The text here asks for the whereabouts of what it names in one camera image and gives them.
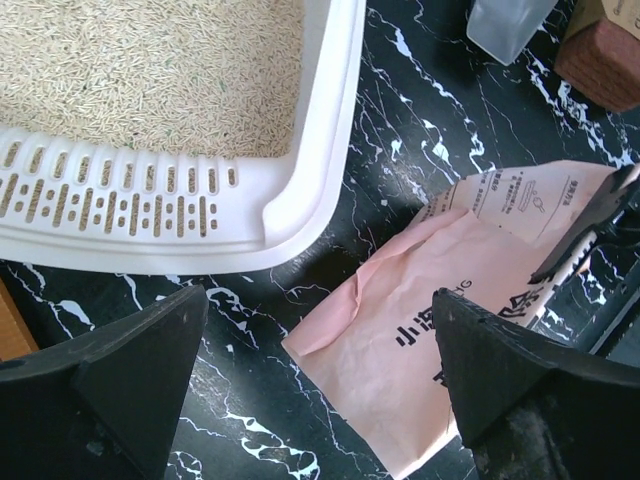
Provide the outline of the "pink cat litter bag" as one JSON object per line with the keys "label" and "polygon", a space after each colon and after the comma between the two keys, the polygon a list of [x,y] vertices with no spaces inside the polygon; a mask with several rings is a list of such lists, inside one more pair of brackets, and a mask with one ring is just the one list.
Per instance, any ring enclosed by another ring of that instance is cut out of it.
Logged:
{"label": "pink cat litter bag", "polygon": [[455,436],[473,446],[551,369],[521,347],[575,260],[562,240],[628,175],[561,160],[458,181],[283,348],[393,478]]}

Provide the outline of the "grey metal scoop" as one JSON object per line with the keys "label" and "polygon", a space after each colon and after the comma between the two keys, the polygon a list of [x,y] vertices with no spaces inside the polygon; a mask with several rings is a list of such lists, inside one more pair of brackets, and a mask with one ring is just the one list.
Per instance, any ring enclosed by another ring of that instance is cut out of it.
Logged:
{"label": "grey metal scoop", "polygon": [[477,0],[467,37],[504,66],[512,64],[556,6],[556,0]]}

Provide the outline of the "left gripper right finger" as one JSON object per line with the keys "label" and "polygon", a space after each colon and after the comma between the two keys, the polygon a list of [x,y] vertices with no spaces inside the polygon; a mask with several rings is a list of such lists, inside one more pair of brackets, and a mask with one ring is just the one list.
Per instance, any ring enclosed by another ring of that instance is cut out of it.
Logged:
{"label": "left gripper right finger", "polygon": [[583,353],[442,288],[433,322],[481,479],[636,479],[639,370]]}

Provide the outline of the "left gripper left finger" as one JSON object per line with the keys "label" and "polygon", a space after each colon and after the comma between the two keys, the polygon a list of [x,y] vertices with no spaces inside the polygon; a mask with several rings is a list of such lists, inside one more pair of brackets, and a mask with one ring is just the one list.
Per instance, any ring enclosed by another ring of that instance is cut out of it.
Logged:
{"label": "left gripper left finger", "polygon": [[163,478],[207,310],[186,287],[2,362],[2,478]]}

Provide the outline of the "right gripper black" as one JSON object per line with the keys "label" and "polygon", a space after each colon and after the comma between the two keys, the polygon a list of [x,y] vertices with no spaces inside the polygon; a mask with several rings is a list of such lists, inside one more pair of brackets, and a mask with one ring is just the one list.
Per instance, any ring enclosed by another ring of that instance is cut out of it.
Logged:
{"label": "right gripper black", "polygon": [[561,282],[596,248],[612,253],[613,291],[589,320],[584,351],[607,360],[639,359],[639,168],[609,174],[558,244],[531,275]]}

